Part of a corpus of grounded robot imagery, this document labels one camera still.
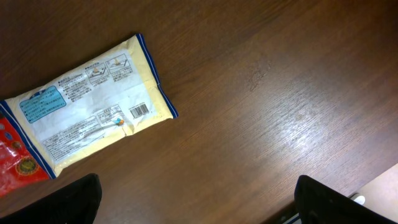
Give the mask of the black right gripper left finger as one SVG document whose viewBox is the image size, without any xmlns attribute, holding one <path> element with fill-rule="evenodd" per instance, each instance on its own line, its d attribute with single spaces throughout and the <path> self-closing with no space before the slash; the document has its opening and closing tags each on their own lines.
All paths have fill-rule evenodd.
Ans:
<svg viewBox="0 0 398 224">
<path fill-rule="evenodd" d="M 88 174 L 1 218 L 1 224 L 91 224 L 102 199 L 98 175 Z"/>
</svg>

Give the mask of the yellow wet wipes pack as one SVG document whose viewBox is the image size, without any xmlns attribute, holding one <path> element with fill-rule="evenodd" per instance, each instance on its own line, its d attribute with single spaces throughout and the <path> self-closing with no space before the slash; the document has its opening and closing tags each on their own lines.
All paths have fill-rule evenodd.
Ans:
<svg viewBox="0 0 398 224">
<path fill-rule="evenodd" d="M 142 34 L 2 100 L 1 114 L 51 179 L 126 136 L 178 116 Z"/>
</svg>

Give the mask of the red candy bag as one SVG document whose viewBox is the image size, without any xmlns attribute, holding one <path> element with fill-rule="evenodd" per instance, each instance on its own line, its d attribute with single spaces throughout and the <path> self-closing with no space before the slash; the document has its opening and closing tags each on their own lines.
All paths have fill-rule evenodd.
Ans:
<svg viewBox="0 0 398 224">
<path fill-rule="evenodd" d="M 27 150 L 17 129 L 1 113 L 1 197 L 47 179 L 48 174 Z"/>
</svg>

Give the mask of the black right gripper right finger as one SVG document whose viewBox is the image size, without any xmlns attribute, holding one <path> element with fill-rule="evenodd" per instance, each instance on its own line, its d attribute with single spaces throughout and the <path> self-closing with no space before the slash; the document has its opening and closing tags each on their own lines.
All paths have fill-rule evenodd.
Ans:
<svg viewBox="0 0 398 224">
<path fill-rule="evenodd" d="M 294 204 L 302 223 L 395 224 L 307 175 L 298 178 Z"/>
</svg>

